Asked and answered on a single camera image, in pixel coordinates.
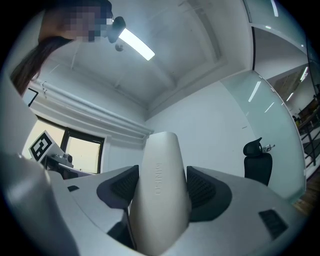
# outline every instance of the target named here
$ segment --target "window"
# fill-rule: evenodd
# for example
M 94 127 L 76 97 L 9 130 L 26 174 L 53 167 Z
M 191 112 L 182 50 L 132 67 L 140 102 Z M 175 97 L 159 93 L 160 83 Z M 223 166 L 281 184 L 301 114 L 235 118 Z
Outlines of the window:
M 39 116 L 24 145 L 22 155 L 25 158 L 31 159 L 29 147 L 45 130 L 64 152 L 72 156 L 73 168 L 92 174 L 100 173 L 103 138 L 63 127 Z
M 100 173 L 104 139 L 67 128 L 61 148 L 72 156 L 73 168 Z

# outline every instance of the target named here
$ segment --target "ceiling light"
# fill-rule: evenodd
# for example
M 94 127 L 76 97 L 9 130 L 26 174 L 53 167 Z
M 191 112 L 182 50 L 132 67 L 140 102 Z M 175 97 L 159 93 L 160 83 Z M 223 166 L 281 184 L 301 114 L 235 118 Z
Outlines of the ceiling light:
M 292 97 L 292 95 L 294 95 L 293 92 L 290 94 L 289 98 L 286 99 L 286 101 L 290 100 L 290 98 Z
M 277 9 L 275 0 L 271 0 L 271 4 L 272 4 L 274 16 L 278 17 L 278 16 L 279 16 L 279 15 L 278 15 L 278 9 Z
M 301 76 L 301 78 L 300 78 L 301 82 L 302 82 L 302 81 L 306 78 L 306 76 L 308 75 L 307 71 L 308 71 L 308 67 L 306 66 L 305 69 L 304 69 L 304 71 L 303 71 L 303 74 L 302 74 L 302 76 Z
M 140 53 L 147 61 L 149 61 L 153 56 L 155 56 L 155 53 L 128 29 L 125 28 L 119 35 L 119 38 L 125 41 L 138 53 Z
M 275 103 L 272 102 L 272 104 L 266 109 L 266 111 L 264 111 L 264 113 L 266 113 L 272 107 L 273 104 L 275 104 Z
M 255 85 L 255 87 L 254 87 L 254 89 L 253 89 L 253 92 L 251 93 L 251 96 L 250 96 L 250 98 L 249 98 L 249 100 L 248 100 L 249 102 L 251 102 L 251 100 L 252 100 L 253 97 L 255 96 L 255 94 L 256 94 L 256 92 L 257 92 L 260 84 L 261 84 L 261 81 L 259 81 L 259 82 L 256 83 L 256 85 Z

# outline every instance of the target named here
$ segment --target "white ceiling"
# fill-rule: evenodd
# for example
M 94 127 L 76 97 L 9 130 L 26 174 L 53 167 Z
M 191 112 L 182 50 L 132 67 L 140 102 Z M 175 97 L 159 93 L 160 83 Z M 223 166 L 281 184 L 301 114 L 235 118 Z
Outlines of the white ceiling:
M 117 0 L 112 6 L 114 16 L 123 16 L 127 29 L 155 53 L 151 60 L 121 39 L 122 52 L 102 39 L 72 42 L 50 58 L 104 81 L 146 110 L 208 75 L 200 87 L 252 67 L 252 35 L 242 0 Z

